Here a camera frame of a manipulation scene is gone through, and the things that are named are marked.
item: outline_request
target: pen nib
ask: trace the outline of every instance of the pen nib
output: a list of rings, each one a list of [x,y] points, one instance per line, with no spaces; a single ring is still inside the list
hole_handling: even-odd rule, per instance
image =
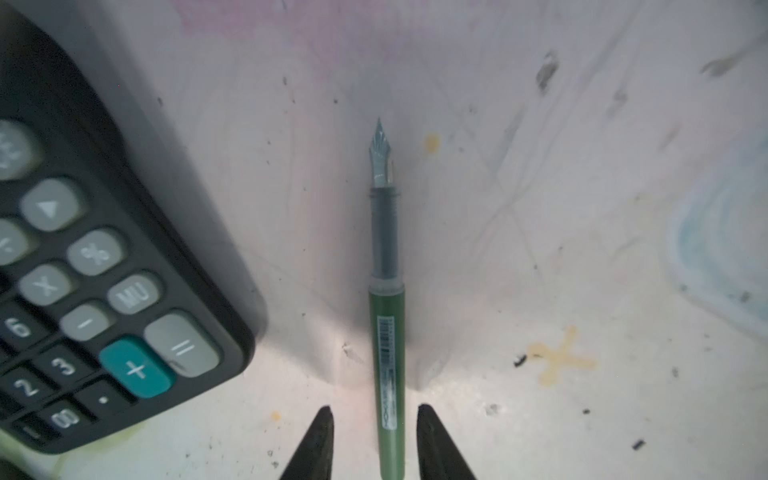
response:
[[[368,149],[373,170],[373,186],[386,187],[392,183],[392,163],[389,161],[389,142],[384,135],[381,118],[376,122],[371,146]]]

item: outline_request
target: barcode sticker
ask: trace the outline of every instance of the barcode sticker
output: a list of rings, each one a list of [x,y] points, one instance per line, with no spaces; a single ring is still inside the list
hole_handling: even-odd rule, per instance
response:
[[[379,391],[382,427],[397,430],[397,377],[395,373],[395,317],[376,317],[379,334]]]

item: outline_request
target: blue stain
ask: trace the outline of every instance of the blue stain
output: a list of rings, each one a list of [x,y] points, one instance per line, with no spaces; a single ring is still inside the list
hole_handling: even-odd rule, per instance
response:
[[[768,128],[694,188],[670,223],[669,260],[686,292],[768,341]]]

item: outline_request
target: equals key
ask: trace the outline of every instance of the equals key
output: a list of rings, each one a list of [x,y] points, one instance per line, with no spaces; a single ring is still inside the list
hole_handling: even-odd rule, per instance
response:
[[[219,349],[189,313],[172,310],[147,325],[144,340],[179,375],[193,378],[216,368]]]

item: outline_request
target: calculator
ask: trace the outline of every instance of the calculator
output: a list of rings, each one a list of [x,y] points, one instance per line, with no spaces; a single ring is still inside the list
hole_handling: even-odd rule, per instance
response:
[[[55,454],[242,372],[258,323],[131,172],[67,55],[0,19],[0,429]]]

